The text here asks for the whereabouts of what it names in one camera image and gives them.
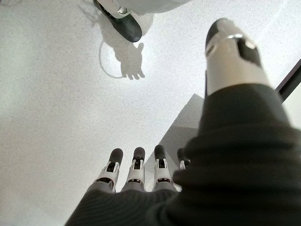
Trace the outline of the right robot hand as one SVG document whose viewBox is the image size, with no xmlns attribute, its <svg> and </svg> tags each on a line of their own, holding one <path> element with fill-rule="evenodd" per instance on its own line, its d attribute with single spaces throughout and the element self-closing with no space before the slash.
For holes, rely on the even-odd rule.
<svg viewBox="0 0 301 226">
<path fill-rule="evenodd" d="M 152 193 L 97 180 L 69 226 L 298 226 L 301 132 L 270 86 L 257 47 L 221 18 L 206 38 L 206 91 L 189 161 Z"/>
</svg>

